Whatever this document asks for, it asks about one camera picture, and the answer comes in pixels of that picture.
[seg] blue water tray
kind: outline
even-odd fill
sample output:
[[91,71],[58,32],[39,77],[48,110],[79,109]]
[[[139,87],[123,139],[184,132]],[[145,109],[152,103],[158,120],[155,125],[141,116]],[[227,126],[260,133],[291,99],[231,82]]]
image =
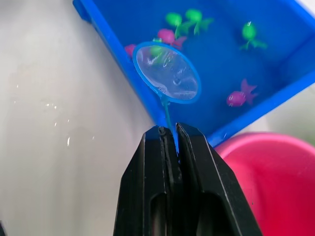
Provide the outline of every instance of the blue water tray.
[[[202,94],[193,104],[169,106],[172,122],[197,127],[213,146],[220,144],[262,115],[315,82],[315,19],[295,0],[74,0],[82,19],[90,22],[126,74],[148,113],[166,126],[159,97],[137,74],[124,46],[151,41],[169,12],[185,19],[185,12],[199,9],[214,18],[207,31],[193,28],[182,52],[194,64]],[[252,22],[257,39],[267,49],[240,50],[245,44],[242,28]],[[253,105],[230,107],[226,99],[240,91],[246,78],[257,85]]]

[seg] plastic fish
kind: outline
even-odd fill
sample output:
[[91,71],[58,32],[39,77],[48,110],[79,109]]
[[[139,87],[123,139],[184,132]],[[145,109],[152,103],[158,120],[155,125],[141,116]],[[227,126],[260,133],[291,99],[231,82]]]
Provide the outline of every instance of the plastic fish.
[[189,27],[195,25],[193,30],[193,34],[199,34],[199,29],[202,28],[203,30],[208,29],[208,25],[214,21],[213,18],[202,19],[202,13],[196,9],[189,9],[186,14],[186,18],[189,21],[182,23],[182,29],[189,29]]
[[175,27],[175,38],[178,38],[180,35],[181,31],[181,26],[182,26],[182,16],[178,13],[175,12],[170,12],[166,15],[165,17],[166,22]]
[[252,94],[252,91],[257,88],[257,86],[250,86],[246,79],[242,80],[241,91],[234,91],[227,97],[226,103],[230,107],[240,107],[246,101],[248,104],[252,105],[252,100],[258,95],[258,93]]
[[135,44],[130,44],[128,46],[125,46],[125,51],[127,54],[132,57],[133,50],[135,49],[136,45]]
[[266,43],[260,42],[255,39],[257,35],[257,31],[255,26],[252,24],[251,21],[247,22],[242,30],[242,36],[245,40],[247,40],[247,43],[241,47],[241,49],[246,49],[248,50],[250,44],[254,47],[260,47],[266,49],[268,45]]
[[167,43],[177,49],[181,49],[183,43],[187,39],[185,36],[175,39],[175,34],[170,29],[160,29],[157,36],[162,39],[163,43]]

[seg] white surface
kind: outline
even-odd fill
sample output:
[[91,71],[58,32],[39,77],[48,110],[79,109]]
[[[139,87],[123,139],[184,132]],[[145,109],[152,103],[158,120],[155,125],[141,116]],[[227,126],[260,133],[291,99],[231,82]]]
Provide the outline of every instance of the white surface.
[[[111,235],[120,178],[152,125],[138,98],[71,0],[0,0],[0,52],[8,235]],[[314,94],[307,89],[247,130],[307,139]]]

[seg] pink plastic container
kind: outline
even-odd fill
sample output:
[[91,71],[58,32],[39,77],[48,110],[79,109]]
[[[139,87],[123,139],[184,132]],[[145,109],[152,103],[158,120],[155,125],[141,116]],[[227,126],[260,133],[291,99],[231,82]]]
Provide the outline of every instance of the pink plastic container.
[[249,133],[216,151],[234,171],[264,236],[315,236],[315,148]]

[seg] pink toy fish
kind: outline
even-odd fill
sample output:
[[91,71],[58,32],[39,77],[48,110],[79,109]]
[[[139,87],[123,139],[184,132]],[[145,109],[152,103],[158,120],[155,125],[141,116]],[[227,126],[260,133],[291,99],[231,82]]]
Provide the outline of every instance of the pink toy fish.
[[125,46],[125,51],[127,52],[127,54],[132,57],[132,53],[133,53],[133,50],[134,48],[136,47],[135,44],[130,44],[128,46]]
[[226,103],[230,107],[240,107],[242,106],[246,101],[248,104],[252,105],[252,100],[258,95],[258,93],[252,94],[252,91],[257,86],[250,86],[247,83],[246,79],[242,80],[241,83],[241,91],[234,91],[230,94],[229,97],[226,99]]
[[157,36],[162,39],[163,43],[167,43],[177,49],[181,49],[182,44],[187,39],[187,37],[183,36],[175,40],[175,34],[170,29],[160,29]]

